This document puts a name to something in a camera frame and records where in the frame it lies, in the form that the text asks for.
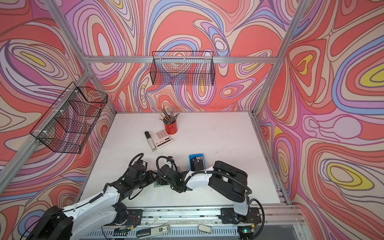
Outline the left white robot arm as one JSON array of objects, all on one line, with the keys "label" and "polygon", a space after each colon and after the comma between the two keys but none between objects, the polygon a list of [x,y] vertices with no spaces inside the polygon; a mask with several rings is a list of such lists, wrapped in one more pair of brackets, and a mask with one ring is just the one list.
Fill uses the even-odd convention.
[{"label": "left white robot arm", "polygon": [[129,165],[125,173],[103,190],[81,202],[45,211],[26,230],[28,240],[79,240],[97,228],[108,224],[123,225],[130,216],[123,200],[132,200],[135,190],[142,191],[156,181],[157,173],[147,169],[147,163]]}]

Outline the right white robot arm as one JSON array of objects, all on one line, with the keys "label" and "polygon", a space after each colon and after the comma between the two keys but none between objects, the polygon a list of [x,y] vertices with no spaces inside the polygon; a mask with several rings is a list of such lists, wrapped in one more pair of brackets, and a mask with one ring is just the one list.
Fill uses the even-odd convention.
[{"label": "right white robot arm", "polygon": [[167,164],[160,166],[157,159],[156,168],[158,176],[179,194],[208,186],[233,202],[235,214],[246,216],[249,212],[252,190],[248,187],[248,174],[236,167],[216,161],[205,170],[179,172]]}]

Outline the green card holder wallet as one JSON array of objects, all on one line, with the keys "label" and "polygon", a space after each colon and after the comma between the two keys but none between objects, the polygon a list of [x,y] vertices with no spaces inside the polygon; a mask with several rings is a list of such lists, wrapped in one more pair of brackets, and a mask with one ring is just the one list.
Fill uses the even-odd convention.
[{"label": "green card holder wallet", "polygon": [[166,180],[164,180],[163,178],[161,178],[161,177],[156,178],[156,181],[154,182],[154,187],[155,188],[159,188],[159,187],[163,187],[163,186],[168,186],[168,185],[169,185],[169,183]]}]

